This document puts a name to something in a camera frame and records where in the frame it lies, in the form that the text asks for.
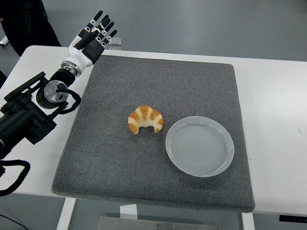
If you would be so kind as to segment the white-black robot hand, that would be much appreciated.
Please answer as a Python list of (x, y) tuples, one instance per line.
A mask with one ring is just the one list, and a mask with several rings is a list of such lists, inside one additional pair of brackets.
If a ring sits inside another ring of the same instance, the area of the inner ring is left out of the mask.
[(70, 68), (76, 75), (80, 75), (86, 67), (98, 61), (107, 44), (117, 33), (117, 30), (109, 32), (114, 22), (108, 15), (102, 17), (102, 14), (103, 11), (100, 10), (73, 39), (69, 45), (69, 55), (61, 64), (63, 69)]

